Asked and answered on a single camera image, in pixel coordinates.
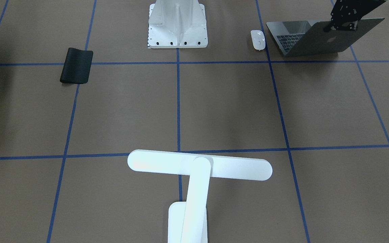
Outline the grey laptop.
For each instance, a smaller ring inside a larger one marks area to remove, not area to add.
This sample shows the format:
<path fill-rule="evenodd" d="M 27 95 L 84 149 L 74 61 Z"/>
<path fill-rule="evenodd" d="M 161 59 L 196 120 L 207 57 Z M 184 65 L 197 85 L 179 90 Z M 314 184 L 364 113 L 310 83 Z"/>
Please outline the grey laptop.
<path fill-rule="evenodd" d="M 356 30 L 332 30 L 329 21 L 320 20 L 267 22 L 266 26 L 284 57 L 298 57 L 343 52 L 383 20 L 362 19 Z"/>

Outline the black mouse pad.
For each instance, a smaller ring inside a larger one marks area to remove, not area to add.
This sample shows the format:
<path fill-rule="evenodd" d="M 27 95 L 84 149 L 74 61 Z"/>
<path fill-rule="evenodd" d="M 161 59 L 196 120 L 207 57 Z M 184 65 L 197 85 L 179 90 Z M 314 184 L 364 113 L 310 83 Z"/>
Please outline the black mouse pad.
<path fill-rule="evenodd" d="M 93 51 L 68 48 L 60 82 L 64 84 L 86 84 L 92 65 Z"/>

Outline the white computer mouse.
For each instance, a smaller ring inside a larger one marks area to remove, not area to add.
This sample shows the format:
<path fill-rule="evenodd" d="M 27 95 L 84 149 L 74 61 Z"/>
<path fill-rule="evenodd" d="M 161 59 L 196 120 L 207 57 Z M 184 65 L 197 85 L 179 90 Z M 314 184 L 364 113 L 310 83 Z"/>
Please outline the white computer mouse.
<path fill-rule="evenodd" d="M 251 30 L 250 31 L 251 40 L 253 48 L 255 50 L 261 51 L 266 47 L 265 35 L 261 30 Z"/>

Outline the white desk lamp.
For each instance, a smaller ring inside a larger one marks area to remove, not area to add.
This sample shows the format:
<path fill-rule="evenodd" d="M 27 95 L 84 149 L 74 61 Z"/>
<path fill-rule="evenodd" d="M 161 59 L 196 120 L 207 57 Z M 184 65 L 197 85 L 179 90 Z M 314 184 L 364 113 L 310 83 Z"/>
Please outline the white desk lamp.
<path fill-rule="evenodd" d="M 185 201 L 168 209 L 168 243 L 207 243 L 207 196 L 210 178 L 266 181 L 273 173 L 264 159 L 134 150 L 128 166 L 136 172 L 189 176 Z"/>

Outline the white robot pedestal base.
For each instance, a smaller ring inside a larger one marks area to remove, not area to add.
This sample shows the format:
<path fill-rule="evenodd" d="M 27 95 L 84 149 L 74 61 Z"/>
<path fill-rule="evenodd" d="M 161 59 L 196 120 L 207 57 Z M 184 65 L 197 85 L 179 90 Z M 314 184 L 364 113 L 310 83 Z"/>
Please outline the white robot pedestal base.
<path fill-rule="evenodd" d="M 206 48 L 205 6 L 197 0 L 157 0 L 149 6 L 148 48 Z"/>

